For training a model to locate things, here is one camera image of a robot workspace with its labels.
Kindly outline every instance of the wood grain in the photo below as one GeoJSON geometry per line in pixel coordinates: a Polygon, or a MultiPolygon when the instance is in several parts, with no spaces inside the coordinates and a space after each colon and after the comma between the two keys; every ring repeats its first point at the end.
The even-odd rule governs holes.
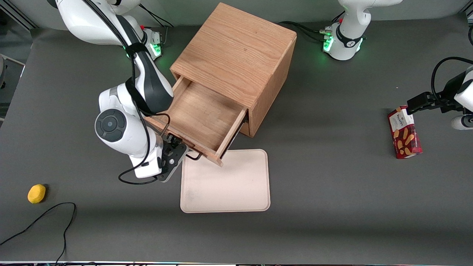
{"type": "Polygon", "coordinates": [[[295,44],[296,40],[294,39],[287,47],[287,51],[284,53],[284,56],[281,58],[281,61],[272,73],[271,78],[265,85],[262,94],[258,97],[255,105],[249,111],[250,137],[254,137],[256,134],[256,131],[263,122],[264,117],[268,113],[273,101],[276,99],[282,85],[286,81],[295,44]]]}
{"type": "MultiPolygon", "coordinates": [[[[174,101],[165,112],[171,117],[167,133],[182,138],[190,148],[221,164],[220,155],[238,130],[247,109],[184,77],[179,78],[173,91],[174,101]]],[[[161,116],[146,120],[160,130],[166,125],[166,118],[161,116]]]]}
{"type": "Polygon", "coordinates": [[[296,33],[220,3],[171,66],[252,108],[296,33]]]}

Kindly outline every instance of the yellow ball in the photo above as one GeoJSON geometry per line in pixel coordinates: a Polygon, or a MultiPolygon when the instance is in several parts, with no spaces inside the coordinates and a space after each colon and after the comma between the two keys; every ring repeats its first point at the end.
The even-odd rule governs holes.
{"type": "Polygon", "coordinates": [[[37,184],[31,187],[30,191],[28,192],[28,201],[36,204],[40,203],[44,199],[44,195],[46,194],[46,187],[37,184]]]}

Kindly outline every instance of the white tray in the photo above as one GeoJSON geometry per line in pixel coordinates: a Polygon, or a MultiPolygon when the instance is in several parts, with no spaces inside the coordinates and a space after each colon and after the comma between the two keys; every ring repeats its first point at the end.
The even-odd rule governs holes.
{"type": "Polygon", "coordinates": [[[262,212],[270,204],[268,156],[263,150],[227,151],[223,167],[201,158],[182,163],[185,213],[262,212]]]}

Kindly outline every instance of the cable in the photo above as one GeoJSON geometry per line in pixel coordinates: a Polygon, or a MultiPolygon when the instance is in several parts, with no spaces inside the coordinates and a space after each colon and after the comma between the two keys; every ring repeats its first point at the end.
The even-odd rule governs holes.
{"type": "Polygon", "coordinates": [[[163,115],[163,116],[166,116],[167,117],[167,124],[166,126],[164,127],[163,131],[161,132],[161,134],[159,135],[160,137],[162,137],[164,135],[164,132],[166,132],[166,129],[169,127],[169,124],[171,124],[171,117],[168,115],[168,114],[155,114],[155,116],[159,116],[159,115],[163,115]]]}
{"type": "Polygon", "coordinates": [[[36,220],[34,220],[30,225],[28,225],[28,227],[26,227],[26,229],[24,229],[23,231],[21,231],[20,233],[16,233],[14,234],[13,236],[9,237],[7,240],[3,241],[2,243],[0,243],[0,246],[7,243],[8,241],[12,240],[13,238],[23,234],[24,232],[26,232],[28,229],[30,229],[39,219],[43,218],[43,216],[46,215],[46,213],[48,213],[50,210],[56,208],[57,206],[60,206],[60,205],[63,205],[63,204],[72,204],[74,206],[74,209],[72,210],[72,216],[70,218],[70,221],[69,221],[69,224],[67,225],[66,229],[64,229],[64,233],[62,234],[62,237],[64,238],[64,247],[62,248],[62,252],[61,254],[59,255],[59,257],[57,258],[56,260],[56,263],[58,263],[59,259],[62,257],[62,255],[64,254],[64,252],[66,252],[66,232],[67,232],[67,229],[69,229],[70,225],[72,224],[72,221],[74,220],[74,216],[76,214],[76,210],[77,210],[77,205],[73,202],[63,202],[63,203],[59,203],[59,204],[56,204],[54,205],[53,207],[49,208],[47,211],[45,211],[43,214],[41,214],[38,218],[36,218],[36,220]]]}
{"type": "Polygon", "coordinates": [[[449,60],[458,60],[458,61],[462,61],[462,62],[469,63],[469,64],[473,64],[473,61],[469,60],[469,59],[466,59],[466,58],[463,58],[463,57],[450,56],[450,57],[447,57],[447,58],[444,58],[444,59],[440,60],[440,62],[437,63],[437,65],[434,68],[434,71],[432,72],[432,78],[430,79],[430,88],[432,89],[432,94],[434,95],[435,100],[438,101],[443,107],[445,107],[447,109],[450,109],[450,110],[453,110],[451,107],[446,105],[446,103],[444,101],[440,100],[440,98],[438,97],[437,92],[435,91],[435,76],[437,74],[437,70],[443,63],[445,63],[446,61],[449,61],[449,60]]]}
{"type": "Polygon", "coordinates": [[[163,42],[163,45],[166,44],[166,41],[167,41],[167,30],[169,29],[169,27],[166,27],[166,33],[164,34],[164,42],[163,42]]]}
{"type": "Polygon", "coordinates": [[[297,27],[303,34],[305,34],[307,37],[309,37],[309,38],[311,38],[311,39],[313,39],[313,40],[316,40],[316,41],[318,41],[318,42],[322,42],[322,43],[324,42],[323,39],[315,38],[315,37],[311,36],[308,32],[306,32],[306,31],[309,31],[309,32],[311,32],[311,33],[318,33],[318,31],[315,31],[315,30],[313,30],[313,29],[311,29],[311,28],[308,28],[308,27],[306,27],[306,26],[304,26],[304,25],[302,25],[302,24],[299,24],[299,23],[296,23],[296,22],[292,22],[292,21],[281,21],[281,22],[279,22],[278,24],[289,24],[289,25],[296,26],[296,27],[297,27]]]}
{"type": "Polygon", "coordinates": [[[145,6],[143,6],[143,4],[139,4],[139,7],[141,7],[141,8],[144,9],[144,10],[146,10],[146,12],[148,12],[152,17],[154,17],[154,19],[155,19],[162,27],[164,27],[163,24],[161,24],[161,22],[159,22],[156,18],[159,18],[159,19],[161,19],[162,21],[168,23],[171,27],[174,27],[174,25],[172,25],[169,21],[167,21],[167,20],[161,18],[160,16],[156,15],[155,13],[149,11],[145,6]]]}
{"type": "Polygon", "coordinates": [[[306,26],[304,26],[304,25],[302,25],[302,24],[300,24],[300,23],[294,22],[294,21],[281,21],[281,22],[278,23],[278,24],[290,24],[290,25],[294,25],[294,26],[296,26],[296,27],[298,27],[298,28],[302,28],[302,29],[304,29],[304,30],[306,30],[306,31],[316,32],[316,33],[319,32],[318,30],[313,30],[313,29],[311,29],[311,28],[309,28],[309,27],[306,27],[306,26]]]}
{"type": "Polygon", "coordinates": [[[471,45],[473,45],[472,30],[473,30],[473,26],[470,26],[470,29],[468,30],[468,40],[470,41],[471,45]]]}
{"type": "Polygon", "coordinates": [[[199,152],[199,155],[197,155],[197,157],[195,157],[195,158],[191,157],[189,154],[186,154],[186,157],[191,158],[194,161],[197,161],[202,157],[202,153],[199,152]]]}
{"type": "Polygon", "coordinates": [[[338,16],[334,17],[334,18],[332,19],[332,22],[335,22],[335,21],[336,21],[339,17],[341,17],[343,14],[345,14],[345,10],[344,10],[342,13],[340,13],[338,16]]]}
{"type": "Polygon", "coordinates": [[[472,5],[473,5],[473,2],[472,2],[472,3],[470,3],[470,4],[469,4],[469,5],[466,7],[466,8],[464,8],[462,12],[465,12],[465,11],[467,11],[467,9],[469,9],[469,8],[470,8],[472,5]]]}
{"type": "MultiPolygon", "coordinates": [[[[123,38],[123,36],[120,34],[120,32],[118,31],[118,29],[115,27],[115,25],[113,25],[113,23],[110,21],[110,19],[100,10],[100,8],[98,6],[96,6],[91,0],[83,0],[101,19],[102,21],[109,27],[109,29],[115,34],[115,36],[118,38],[118,40],[122,43],[123,46],[128,46],[128,44],[126,43],[125,39],[123,38]]],[[[135,80],[136,80],[136,73],[135,73],[135,60],[134,57],[136,55],[130,55],[130,61],[131,61],[131,80],[133,81],[133,84],[135,83],[135,80]]],[[[138,106],[136,105],[136,102],[131,99],[132,102],[133,102],[133,105],[135,106],[136,108],[136,111],[138,113],[138,116],[141,120],[141,123],[143,125],[143,128],[145,130],[145,134],[146,134],[146,139],[147,139],[147,147],[146,147],[146,155],[145,157],[143,158],[143,160],[141,161],[141,163],[137,164],[136,166],[124,171],[123,173],[119,174],[118,175],[118,180],[120,180],[121,182],[123,183],[126,183],[126,184],[130,184],[130,185],[146,185],[146,184],[149,184],[149,183],[152,183],[152,182],[155,182],[156,180],[158,180],[158,178],[156,176],[153,176],[153,180],[151,181],[147,181],[147,182],[142,182],[142,183],[136,183],[136,182],[129,182],[129,181],[126,181],[126,180],[123,180],[122,179],[122,176],[126,173],[129,173],[133,170],[135,170],[136,168],[140,167],[145,161],[146,159],[148,158],[148,155],[149,155],[149,142],[150,142],[150,139],[149,139],[149,133],[148,133],[148,129],[146,127],[146,123],[143,119],[143,116],[141,115],[141,111],[140,109],[138,108],[138,106]]]]}

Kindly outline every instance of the gray tabletop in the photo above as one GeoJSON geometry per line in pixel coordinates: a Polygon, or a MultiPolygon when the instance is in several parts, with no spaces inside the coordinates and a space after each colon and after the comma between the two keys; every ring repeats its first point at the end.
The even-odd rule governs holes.
{"type": "MultiPolygon", "coordinates": [[[[313,24],[315,28],[323,23],[313,24]]],[[[169,29],[169,67],[198,27],[169,29]]],[[[0,129],[0,238],[56,203],[78,205],[64,260],[266,264],[473,264],[473,133],[458,114],[415,115],[424,154],[394,157],[387,113],[429,90],[435,64],[472,57],[464,14],[375,21],[350,61],[299,35],[288,79],[256,136],[232,149],[268,153],[271,207],[262,213],[185,214],[181,172],[169,182],[120,183],[130,166],[96,137],[101,91],[124,82],[121,47],[68,32],[34,32],[25,71],[0,129]],[[47,200],[32,205],[30,187],[47,200]]],[[[448,62],[441,88],[466,64],[448,62]]],[[[55,260],[71,206],[0,247],[1,260],[55,260]]]]}

